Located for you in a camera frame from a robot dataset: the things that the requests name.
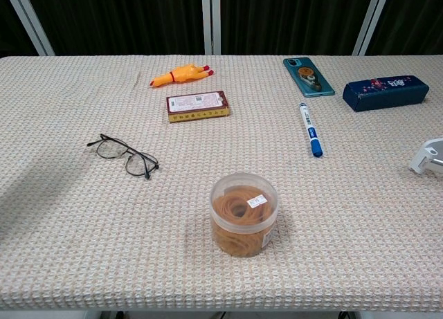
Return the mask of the black thin metal frame glasses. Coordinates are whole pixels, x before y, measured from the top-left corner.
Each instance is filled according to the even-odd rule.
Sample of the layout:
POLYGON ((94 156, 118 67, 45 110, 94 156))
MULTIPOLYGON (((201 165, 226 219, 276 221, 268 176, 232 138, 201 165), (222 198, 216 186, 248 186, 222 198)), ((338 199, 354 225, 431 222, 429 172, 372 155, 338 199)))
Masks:
POLYGON ((121 139, 112 138, 104 134, 100 134, 99 140, 87 143, 87 147, 95 147, 96 154, 100 158, 107 160, 127 156, 125 171, 132 176, 143 176, 149 180, 151 173, 160 167, 158 160, 154 156, 130 147, 121 139))

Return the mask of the red yellow card box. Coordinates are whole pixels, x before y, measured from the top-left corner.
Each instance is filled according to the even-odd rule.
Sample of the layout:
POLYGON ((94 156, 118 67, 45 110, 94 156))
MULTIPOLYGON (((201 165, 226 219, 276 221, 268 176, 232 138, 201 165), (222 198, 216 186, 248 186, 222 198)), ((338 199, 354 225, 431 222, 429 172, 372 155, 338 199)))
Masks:
POLYGON ((170 123, 218 118, 230 114, 223 91, 211 91, 166 98, 170 123))

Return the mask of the clear jar of rubber bands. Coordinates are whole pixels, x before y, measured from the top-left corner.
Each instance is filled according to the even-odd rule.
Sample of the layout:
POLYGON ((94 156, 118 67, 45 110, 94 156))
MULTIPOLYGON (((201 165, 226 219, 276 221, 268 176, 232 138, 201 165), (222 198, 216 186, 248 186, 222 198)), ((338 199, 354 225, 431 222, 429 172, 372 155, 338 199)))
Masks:
POLYGON ((271 240, 279 213, 278 195, 265 178, 234 173, 214 184, 209 212, 217 245, 229 255, 252 257, 271 240))

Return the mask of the yellow rubber chicken toy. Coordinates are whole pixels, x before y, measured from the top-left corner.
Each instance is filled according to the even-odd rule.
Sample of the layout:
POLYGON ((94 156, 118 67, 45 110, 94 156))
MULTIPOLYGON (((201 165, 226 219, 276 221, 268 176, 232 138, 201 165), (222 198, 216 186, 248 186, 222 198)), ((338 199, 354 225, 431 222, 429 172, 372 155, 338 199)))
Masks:
POLYGON ((195 66, 194 64, 187 64, 154 78, 150 82, 150 86, 156 88, 171 83, 185 83, 200 80, 213 74, 214 71, 208 65, 195 66))

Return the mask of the blue white marker pen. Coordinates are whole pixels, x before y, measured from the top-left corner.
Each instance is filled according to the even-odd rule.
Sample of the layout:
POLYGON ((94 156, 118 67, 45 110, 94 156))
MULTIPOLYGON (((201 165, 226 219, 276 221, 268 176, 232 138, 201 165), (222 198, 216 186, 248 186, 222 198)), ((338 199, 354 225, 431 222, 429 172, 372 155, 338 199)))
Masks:
POLYGON ((309 109, 305 103, 300 103, 299 105, 300 115, 305 125, 307 135, 309 138, 309 143, 311 145, 311 152, 314 157, 320 158, 323 155, 323 150, 318 139, 315 127, 312 123, 309 109))

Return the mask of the teal smartphone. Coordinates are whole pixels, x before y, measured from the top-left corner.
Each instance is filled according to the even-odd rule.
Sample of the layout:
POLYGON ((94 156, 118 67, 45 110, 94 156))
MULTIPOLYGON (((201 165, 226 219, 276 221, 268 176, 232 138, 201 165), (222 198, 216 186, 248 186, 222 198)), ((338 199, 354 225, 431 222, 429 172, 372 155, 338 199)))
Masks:
POLYGON ((283 59, 283 64, 284 67, 288 70, 294 82, 296 83, 302 95, 305 96, 306 98, 333 96, 335 94, 335 91, 333 90, 329 82, 325 79, 325 77, 322 75, 320 70, 316 67, 316 65, 311 61, 310 58, 308 57, 286 58, 283 59), (317 92, 310 89, 300 79, 300 77, 298 76, 298 69, 302 66, 313 68, 313 70, 316 72, 316 75, 318 76, 320 84, 322 85, 321 91, 317 92))

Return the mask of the orange white correction tape dispenser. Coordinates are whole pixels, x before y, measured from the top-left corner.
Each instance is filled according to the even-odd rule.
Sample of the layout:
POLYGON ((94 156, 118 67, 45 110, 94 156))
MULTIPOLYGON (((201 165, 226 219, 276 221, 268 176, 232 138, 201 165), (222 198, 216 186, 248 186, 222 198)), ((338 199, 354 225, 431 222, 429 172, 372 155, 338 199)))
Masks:
POLYGON ((300 79, 312 90, 321 91, 322 85, 319 82, 318 76, 313 68, 302 66, 298 69, 298 76, 300 79))

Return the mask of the beige waffle tablecloth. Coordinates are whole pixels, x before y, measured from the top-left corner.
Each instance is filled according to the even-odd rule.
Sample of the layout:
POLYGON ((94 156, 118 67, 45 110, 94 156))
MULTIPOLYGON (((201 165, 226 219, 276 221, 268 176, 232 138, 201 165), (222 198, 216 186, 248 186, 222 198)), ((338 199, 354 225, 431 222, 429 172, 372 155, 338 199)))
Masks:
POLYGON ((335 95, 305 99, 280 56, 0 59, 0 310, 355 309, 443 316, 443 176, 408 165, 443 137, 443 55, 315 56, 335 95), (214 74, 150 82, 187 64, 214 74), (347 83, 414 75, 421 104, 355 112, 347 83), (170 123, 166 98, 223 91, 230 114, 170 123), (154 156, 149 180, 87 143, 154 156), (213 238, 210 192, 251 173, 275 188, 252 257, 213 238))

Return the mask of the dark pleated curtain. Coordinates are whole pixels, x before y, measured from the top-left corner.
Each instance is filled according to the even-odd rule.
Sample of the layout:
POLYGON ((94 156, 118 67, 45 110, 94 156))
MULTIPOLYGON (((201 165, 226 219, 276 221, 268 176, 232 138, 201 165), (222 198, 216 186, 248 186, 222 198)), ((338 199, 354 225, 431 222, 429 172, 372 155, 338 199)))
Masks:
MULTIPOLYGON (((55 55, 205 55, 201 0, 30 0, 55 55)), ((370 0, 221 0, 221 55, 352 55, 370 0)), ((387 0, 365 55, 443 54, 443 0, 387 0)), ((38 56, 0 0, 0 57, 38 56)))

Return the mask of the dark blue pencil case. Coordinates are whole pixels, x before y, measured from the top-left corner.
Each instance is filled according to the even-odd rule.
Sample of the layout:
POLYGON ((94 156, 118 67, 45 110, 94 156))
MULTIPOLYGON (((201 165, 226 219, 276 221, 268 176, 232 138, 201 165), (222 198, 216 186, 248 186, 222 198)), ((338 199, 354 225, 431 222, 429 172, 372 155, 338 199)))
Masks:
POLYGON ((428 91, 428 85, 414 75, 400 75, 347 83, 343 99, 360 112, 421 104, 428 91))

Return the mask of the white upright frame post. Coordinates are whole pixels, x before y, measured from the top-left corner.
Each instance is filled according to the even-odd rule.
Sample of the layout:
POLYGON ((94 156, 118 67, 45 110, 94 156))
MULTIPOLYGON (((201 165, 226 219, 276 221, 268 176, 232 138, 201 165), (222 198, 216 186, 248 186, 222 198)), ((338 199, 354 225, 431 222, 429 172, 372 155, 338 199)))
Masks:
POLYGON ((201 0, 204 51, 206 55, 222 53, 221 0, 201 0))

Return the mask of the white slanted frame post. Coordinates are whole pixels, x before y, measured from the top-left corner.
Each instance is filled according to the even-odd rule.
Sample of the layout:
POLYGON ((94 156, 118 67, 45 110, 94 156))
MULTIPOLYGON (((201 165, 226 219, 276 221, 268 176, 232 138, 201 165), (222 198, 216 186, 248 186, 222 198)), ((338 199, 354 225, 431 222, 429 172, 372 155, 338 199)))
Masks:
POLYGON ((30 0, 9 0, 37 54, 39 56, 55 56, 51 43, 30 0))
POLYGON ((352 56, 365 56, 387 0, 370 0, 352 56))

